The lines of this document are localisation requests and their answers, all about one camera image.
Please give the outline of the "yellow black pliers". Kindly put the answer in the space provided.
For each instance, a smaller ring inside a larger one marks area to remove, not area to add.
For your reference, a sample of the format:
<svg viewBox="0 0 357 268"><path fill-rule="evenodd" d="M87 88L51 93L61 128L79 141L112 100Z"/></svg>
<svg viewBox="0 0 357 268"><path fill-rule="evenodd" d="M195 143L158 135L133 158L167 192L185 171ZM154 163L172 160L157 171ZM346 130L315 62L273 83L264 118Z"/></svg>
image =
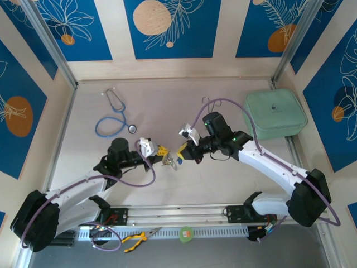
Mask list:
<svg viewBox="0 0 357 268"><path fill-rule="evenodd" d="M151 229L149 231L144 231L139 234L133 234L133 235L125 237L124 239L121 240L122 243L126 243L129 240L137 240L137 242L131 248L125 249L124 253L130 253L130 252L134 251L139 245L141 245L143 242L146 242L150 237L152 237L154 234L156 234L161 229L162 229L161 227L157 227L157 228Z"/></svg>

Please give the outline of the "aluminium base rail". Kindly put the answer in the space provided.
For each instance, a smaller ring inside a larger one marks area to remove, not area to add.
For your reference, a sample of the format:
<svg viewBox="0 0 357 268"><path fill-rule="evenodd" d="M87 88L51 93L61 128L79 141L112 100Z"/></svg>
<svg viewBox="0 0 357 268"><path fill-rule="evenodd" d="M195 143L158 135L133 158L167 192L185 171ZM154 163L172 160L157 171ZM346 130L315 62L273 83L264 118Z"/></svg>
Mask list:
<svg viewBox="0 0 357 268"><path fill-rule="evenodd" d="M128 208L127 227L257 226L267 223L228 223L225 208L241 204L118 206Z"/></svg>

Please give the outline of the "black ribbed block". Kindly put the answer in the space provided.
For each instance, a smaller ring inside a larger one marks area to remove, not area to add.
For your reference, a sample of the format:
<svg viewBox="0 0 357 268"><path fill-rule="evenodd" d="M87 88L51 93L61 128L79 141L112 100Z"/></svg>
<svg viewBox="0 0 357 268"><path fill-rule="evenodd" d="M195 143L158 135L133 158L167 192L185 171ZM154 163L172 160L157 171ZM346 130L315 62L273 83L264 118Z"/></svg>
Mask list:
<svg viewBox="0 0 357 268"><path fill-rule="evenodd" d="M50 246L71 247L76 239L76 231L69 230L59 234L52 240Z"/></svg>

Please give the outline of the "mint green zip pouch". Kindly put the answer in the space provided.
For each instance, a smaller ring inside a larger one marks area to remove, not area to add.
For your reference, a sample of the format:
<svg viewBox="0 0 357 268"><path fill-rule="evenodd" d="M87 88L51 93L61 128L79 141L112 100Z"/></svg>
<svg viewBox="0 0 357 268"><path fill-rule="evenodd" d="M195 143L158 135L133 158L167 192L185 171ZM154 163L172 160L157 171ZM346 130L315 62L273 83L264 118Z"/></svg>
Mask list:
<svg viewBox="0 0 357 268"><path fill-rule="evenodd" d="M250 93L244 108L254 122L259 140L294 136L307 125L306 114L289 89Z"/></svg>

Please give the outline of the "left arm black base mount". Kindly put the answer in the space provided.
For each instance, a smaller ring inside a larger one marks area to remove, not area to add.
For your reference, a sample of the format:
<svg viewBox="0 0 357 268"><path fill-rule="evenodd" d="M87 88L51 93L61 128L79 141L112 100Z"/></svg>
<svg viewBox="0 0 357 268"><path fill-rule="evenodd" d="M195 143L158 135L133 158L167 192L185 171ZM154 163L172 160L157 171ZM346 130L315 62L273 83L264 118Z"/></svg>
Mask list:
<svg viewBox="0 0 357 268"><path fill-rule="evenodd" d="M105 226L126 226L128 220L128 208L102 209L97 222Z"/></svg>

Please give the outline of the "metal keyring holder plate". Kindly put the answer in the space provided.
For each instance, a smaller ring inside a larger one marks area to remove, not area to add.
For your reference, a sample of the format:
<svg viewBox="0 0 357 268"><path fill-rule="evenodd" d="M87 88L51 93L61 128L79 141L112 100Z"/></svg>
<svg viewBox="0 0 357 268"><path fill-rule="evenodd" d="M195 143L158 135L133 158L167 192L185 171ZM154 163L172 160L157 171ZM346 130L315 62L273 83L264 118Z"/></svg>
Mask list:
<svg viewBox="0 0 357 268"><path fill-rule="evenodd" d="M170 154L166 154L163 159L162 159L162 165L163 166L170 166L171 168L174 169L174 171L177 171L177 165L175 163L174 158Z"/></svg>

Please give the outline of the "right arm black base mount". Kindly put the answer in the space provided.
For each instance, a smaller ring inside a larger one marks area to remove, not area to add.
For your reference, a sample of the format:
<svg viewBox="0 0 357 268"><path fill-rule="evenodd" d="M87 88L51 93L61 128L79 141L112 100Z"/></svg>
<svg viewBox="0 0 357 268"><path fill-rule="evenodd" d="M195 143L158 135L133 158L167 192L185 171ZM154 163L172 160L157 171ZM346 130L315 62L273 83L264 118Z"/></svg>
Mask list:
<svg viewBox="0 0 357 268"><path fill-rule="evenodd" d="M229 205L225 210L228 223L268 223L278 219L275 214L260 215L244 205Z"/></svg>

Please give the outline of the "blue stethoscope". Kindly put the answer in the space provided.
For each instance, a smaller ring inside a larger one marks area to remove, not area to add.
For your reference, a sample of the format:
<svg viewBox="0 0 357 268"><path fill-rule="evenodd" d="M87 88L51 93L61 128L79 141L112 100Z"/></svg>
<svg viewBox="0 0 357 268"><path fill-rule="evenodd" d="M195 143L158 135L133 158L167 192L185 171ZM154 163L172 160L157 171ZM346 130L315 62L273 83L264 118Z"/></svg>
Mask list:
<svg viewBox="0 0 357 268"><path fill-rule="evenodd" d="M106 96L112 111L115 114L120 114L121 118L115 116L104 116L103 118L99 119L94 128L95 134L101 138L110 138L119 135L125 128L127 128L130 134L135 134L137 132L137 127L134 124L128 123L125 114L126 104L120 99L119 95L116 93L115 87L105 90L102 95ZM111 134L101 133L99 128L100 124L108 120L119 122L121 124L120 128Z"/></svg>

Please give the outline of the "aluminium frame post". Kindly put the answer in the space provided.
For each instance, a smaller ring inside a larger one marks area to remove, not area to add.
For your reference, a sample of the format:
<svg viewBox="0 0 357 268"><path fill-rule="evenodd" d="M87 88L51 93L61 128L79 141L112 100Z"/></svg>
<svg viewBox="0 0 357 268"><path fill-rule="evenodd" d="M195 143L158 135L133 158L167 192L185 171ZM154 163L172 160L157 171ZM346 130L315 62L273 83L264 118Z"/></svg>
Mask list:
<svg viewBox="0 0 357 268"><path fill-rule="evenodd" d="M76 89L78 82L76 81L73 72L67 64L64 54L59 48L53 34L41 16L40 11L36 7L35 3L33 0L19 0L19 2L27 18L30 20L32 26L39 35L42 43L62 72L64 78L72 88Z"/></svg>
<svg viewBox="0 0 357 268"><path fill-rule="evenodd" d="M290 63L297 49L299 48L306 32L310 28L316 14L318 13L324 0L309 0L307 2L307 7L304 10L293 35L288 42L285 51L281 56L281 60L271 77L272 89L277 89L277 83L281 78L286 66Z"/></svg>

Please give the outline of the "green tape roll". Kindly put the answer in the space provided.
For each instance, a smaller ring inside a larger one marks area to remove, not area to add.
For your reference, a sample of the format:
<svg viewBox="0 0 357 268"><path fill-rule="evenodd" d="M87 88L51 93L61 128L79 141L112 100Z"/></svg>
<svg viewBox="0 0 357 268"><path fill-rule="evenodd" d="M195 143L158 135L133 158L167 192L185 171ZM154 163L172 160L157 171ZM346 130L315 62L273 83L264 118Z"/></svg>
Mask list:
<svg viewBox="0 0 357 268"><path fill-rule="evenodd" d="M182 243L190 242L194 237L194 231L191 227L184 226L179 231L179 238Z"/></svg>

